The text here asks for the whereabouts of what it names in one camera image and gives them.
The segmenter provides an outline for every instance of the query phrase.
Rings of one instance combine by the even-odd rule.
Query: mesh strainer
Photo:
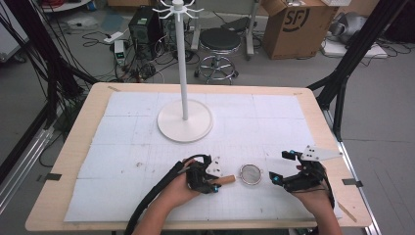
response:
[[[241,167],[241,178],[246,184],[255,185],[262,178],[261,170],[254,164],[244,164]]]

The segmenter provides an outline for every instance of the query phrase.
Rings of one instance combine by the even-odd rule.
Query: stool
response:
[[[232,85],[232,78],[238,76],[235,65],[221,55],[229,55],[238,51],[241,45],[241,37],[234,31],[225,28],[210,28],[200,35],[201,47],[210,51],[213,55],[201,60],[195,71],[195,77],[202,75],[211,80],[229,79]]]

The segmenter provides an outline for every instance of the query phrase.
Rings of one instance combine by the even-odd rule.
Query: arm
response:
[[[150,204],[133,235],[160,235],[168,214],[174,208],[185,204],[199,194],[187,186],[186,174],[180,174]]]
[[[308,191],[296,192],[293,195],[298,198],[305,208],[311,212],[317,221],[319,235],[341,235],[342,230],[330,205],[326,190],[314,188]]]

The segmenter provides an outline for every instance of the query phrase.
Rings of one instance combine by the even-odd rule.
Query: wooden table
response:
[[[95,84],[69,137],[59,154],[51,173],[61,174],[59,181],[47,180],[27,221],[29,231],[82,231],[123,230],[126,222],[64,222],[79,169],[87,156],[92,138],[105,112],[113,92],[180,92],[178,84]],[[255,86],[206,86],[188,85],[189,93],[231,93],[297,96],[308,127],[317,146],[338,151],[333,134],[324,119],[313,93],[306,88],[255,87]],[[338,203],[344,213],[339,220],[341,227],[367,227],[372,221],[369,212],[355,186],[345,186],[342,179],[352,178],[345,161],[336,158],[323,163]],[[167,222],[164,229],[248,229],[311,227],[310,221],[262,220],[262,221],[189,221]]]

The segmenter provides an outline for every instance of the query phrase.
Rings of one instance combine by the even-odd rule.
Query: white paper sheet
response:
[[[98,126],[76,180],[65,221],[128,221],[141,199],[177,161],[195,154],[220,157],[224,175],[237,181],[217,194],[202,195],[174,210],[167,220],[312,219],[296,198],[275,186],[268,171],[296,174],[297,162],[284,150],[302,151],[313,139],[295,96],[189,94],[214,118],[202,140],[179,144],[158,130],[157,115],[180,94],[115,92]],[[239,178],[254,164],[262,180]],[[337,217],[341,212],[336,209]]]

